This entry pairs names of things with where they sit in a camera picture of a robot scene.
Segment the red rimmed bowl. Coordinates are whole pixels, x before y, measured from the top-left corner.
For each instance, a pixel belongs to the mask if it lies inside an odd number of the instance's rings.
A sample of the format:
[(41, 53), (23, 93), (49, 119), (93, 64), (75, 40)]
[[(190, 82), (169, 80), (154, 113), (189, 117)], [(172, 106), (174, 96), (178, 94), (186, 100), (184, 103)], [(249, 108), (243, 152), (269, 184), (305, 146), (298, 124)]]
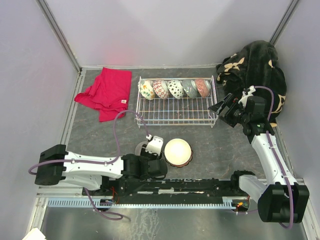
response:
[(181, 99), (184, 96), (184, 89), (180, 80), (169, 80), (167, 87), (172, 96), (176, 99)]

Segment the floral orange green bowl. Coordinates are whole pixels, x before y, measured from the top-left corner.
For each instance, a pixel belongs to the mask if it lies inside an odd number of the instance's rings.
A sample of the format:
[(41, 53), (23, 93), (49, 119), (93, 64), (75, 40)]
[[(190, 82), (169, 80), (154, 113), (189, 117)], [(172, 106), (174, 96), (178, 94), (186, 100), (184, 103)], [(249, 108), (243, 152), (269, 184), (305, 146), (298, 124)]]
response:
[(145, 99), (153, 100), (155, 98), (156, 93), (153, 89), (153, 82), (151, 80), (140, 80), (138, 88)]

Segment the purple striped bowl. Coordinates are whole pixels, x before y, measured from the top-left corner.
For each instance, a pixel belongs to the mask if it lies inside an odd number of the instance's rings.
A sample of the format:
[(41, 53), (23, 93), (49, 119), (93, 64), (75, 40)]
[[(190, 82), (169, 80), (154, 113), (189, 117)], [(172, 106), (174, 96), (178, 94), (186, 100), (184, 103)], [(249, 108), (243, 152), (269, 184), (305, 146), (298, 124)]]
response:
[(134, 151), (134, 154), (135, 154), (136, 156), (145, 156), (145, 157), (147, 157), (147, 156), (149, 155), (149, 153), (146, 152), (146, 147), (147, 147), (148, 143), (149, 143), (148, 141), (142, 141), (142, 142), (140, 142), (140, 143), (136, 146), (135, 151)]

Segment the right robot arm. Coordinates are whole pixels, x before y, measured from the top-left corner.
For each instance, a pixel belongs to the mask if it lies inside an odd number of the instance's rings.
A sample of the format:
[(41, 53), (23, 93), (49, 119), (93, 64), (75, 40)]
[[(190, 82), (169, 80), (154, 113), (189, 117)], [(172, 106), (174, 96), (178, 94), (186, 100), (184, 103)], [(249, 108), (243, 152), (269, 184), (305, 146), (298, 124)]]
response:
[(242, 125), (243, 133), (261, 162), (266, 183), (254, 173), (237, 170), (229, 183), (236, 196), (246, 192), (257, 204), (260, 219), (266, 223), (301, 223), (310, 196), (306, 185), (290, 173), (278, 149), (275, 133), (265, 115), (266, 100), (249, 95), (237, 99), (229, 93), (208, 109), (231, 127)]

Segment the blue triangle pattern bowl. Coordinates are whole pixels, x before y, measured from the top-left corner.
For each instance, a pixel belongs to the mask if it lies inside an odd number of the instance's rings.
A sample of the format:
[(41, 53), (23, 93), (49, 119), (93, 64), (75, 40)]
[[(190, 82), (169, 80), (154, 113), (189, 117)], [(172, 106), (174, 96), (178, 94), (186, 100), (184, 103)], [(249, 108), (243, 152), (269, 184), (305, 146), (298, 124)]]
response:
[(167, 99), (169, 97), (169, 89), (163, 79), (155, 80), (152, 84), (153, 90), (160, 99)]

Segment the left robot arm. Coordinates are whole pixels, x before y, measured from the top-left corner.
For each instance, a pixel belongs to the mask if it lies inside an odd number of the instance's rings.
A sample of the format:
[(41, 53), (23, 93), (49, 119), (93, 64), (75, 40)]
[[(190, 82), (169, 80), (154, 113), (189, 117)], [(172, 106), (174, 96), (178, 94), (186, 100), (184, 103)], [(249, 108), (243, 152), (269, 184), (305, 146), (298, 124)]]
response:
[(55, 186), (67, 183), (106, 195), (111, 183), (105, 178), (159, 179), (165, 177), (168, 167), (157, 154), (135, 155), (133, 153), (113, 157), (87, 156), (66, 150), (66, 145), (57, 144), (40, 154), (39, 163), (29, 169), (35, 174), (38, 186)]

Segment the grey hexagon pattern bowl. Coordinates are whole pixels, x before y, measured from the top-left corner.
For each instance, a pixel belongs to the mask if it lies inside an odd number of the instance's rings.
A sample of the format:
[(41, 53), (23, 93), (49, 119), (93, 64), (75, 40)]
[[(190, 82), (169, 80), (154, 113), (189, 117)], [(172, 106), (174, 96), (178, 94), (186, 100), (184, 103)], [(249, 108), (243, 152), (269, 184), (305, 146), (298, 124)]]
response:
[(183, 80), (182, 87), (188, 97), (194, 99), (198, 96), (198, 89), (194, 79)]

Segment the white wire dish rack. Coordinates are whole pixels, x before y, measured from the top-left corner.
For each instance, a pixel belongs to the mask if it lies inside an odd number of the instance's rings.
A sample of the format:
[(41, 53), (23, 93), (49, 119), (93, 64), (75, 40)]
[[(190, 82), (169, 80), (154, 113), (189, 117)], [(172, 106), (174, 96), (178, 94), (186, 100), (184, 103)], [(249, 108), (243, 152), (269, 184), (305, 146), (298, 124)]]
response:
[(218, 116), (209, 110), (217, 103), (217, 91), (214, 77), (205, 77), (210, 87), (209, 95), (203, 98), (200, 94), (195, 98), (186, 93), (177, 99), (170, 94), (166, 99), (155, 95), (153, 99), (143, 96), (143, 85), (150, 86), (157, 78), (140, 78), (135, 111), (140, 114), (147, 126), (210, 126), (213, 127)]

